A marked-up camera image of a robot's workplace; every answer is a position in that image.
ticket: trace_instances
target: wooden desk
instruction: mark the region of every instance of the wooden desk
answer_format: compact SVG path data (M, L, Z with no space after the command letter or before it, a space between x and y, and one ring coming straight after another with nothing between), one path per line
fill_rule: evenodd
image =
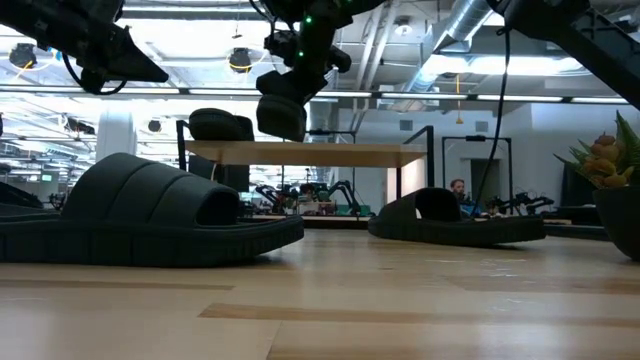
M425 156L419 145L185 141L186 150L225 165L401 168Z
M226 268L0 269L4 360L640 354L640 267L605 242L473 249L305 230L302 241Z

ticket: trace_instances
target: cable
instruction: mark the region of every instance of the cable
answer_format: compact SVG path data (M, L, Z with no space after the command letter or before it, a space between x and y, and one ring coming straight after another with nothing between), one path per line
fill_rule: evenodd
M113 94L117 94L118 92L120 92L120 90L122 90L125 86L127 86L127 81L123 81L120 83L120 85L118 85L115 89L113 90L109 90L109 91L94 91L89 89L86 84L84 83L84 81L80 80L80 78L78 77L78 74L76 74L75 70L73 70L73 67L71 67L71 62L69 61L69 56L67 56L67 54L62 54L62 60L64 62L64 66L67 68L67 71L69 72L69 75L71 75L71 77L73 78L73 80L75 82L78 83L78 85L80 85L80 87L82 88L82 90L90 93L90 94L94 94L94 95L113 95Z
M271 18L269 18L267 14L265 14L262 10L260 10L258 5L256 5L255 0L249 0L249 3L251 4L251 7L253 8L253 10L255 10L263 18L267 19L267 21L271 22Z
M29 66L31 66L33 64L33 61L29 60L29 62L27 63L27 65L24 66L24 68L20 69L20 72L16 74L16 76L11 79L11 81L9 81L9 84L13 83L14 81L20 79L20 77L22 76L22 74L29 68Z
M498 35L504 34L504 74L502 74L502 84L500 85L500 99L498 100L498 117L496 120L496 132L493 136L493 145L491 146L491 152L489 153L489 159L487 161L487 165L484 168L484 173L482 174L482 181L480 182L480 187L478 188L478 194L476 195L476 201L473 204L473 211L471 211L471 215L476 213L478 210L478 203L480 199L482 199L482 191L484 190L484 185L487 181L487 176L489 175L489 169L491 164L493 163L493 158L496 155L496 149L498 147L498 138L500 137L500 125L502 125L502 113L504 110L504 95L507 92L507 79L509 78L509 61L511 60L511 36L509 31L498 31Z

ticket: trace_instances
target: person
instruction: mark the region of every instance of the person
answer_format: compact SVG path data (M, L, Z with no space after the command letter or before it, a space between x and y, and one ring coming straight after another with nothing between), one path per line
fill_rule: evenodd
M454 179L449 184L449 188L451 192L456 196L458 201L463 201L465 197L464 192L464 180L462 179Z

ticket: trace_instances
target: potted plant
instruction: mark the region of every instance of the potted plant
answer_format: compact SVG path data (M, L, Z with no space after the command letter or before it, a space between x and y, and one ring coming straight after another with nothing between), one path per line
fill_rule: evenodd
M616 136L602 134L593 145L570 147L574 161L554 156L587 178L600 220L616 247L640 261L640 138L616 113Z

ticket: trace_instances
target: desk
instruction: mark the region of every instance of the desk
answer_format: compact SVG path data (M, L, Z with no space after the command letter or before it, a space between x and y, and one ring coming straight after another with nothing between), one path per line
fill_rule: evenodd
M224 165L308 165L340 167L382 167L396 169L396 196L402 197L402 168L427 156L429 169L433 168L433 126L426 126L416 135L427 133L427 146L371 145L296 142L250 141L185 141L184 128L188 124L177 122L178 161L180 169L187 170L186 151ZM428 186L433 186L430 171Z

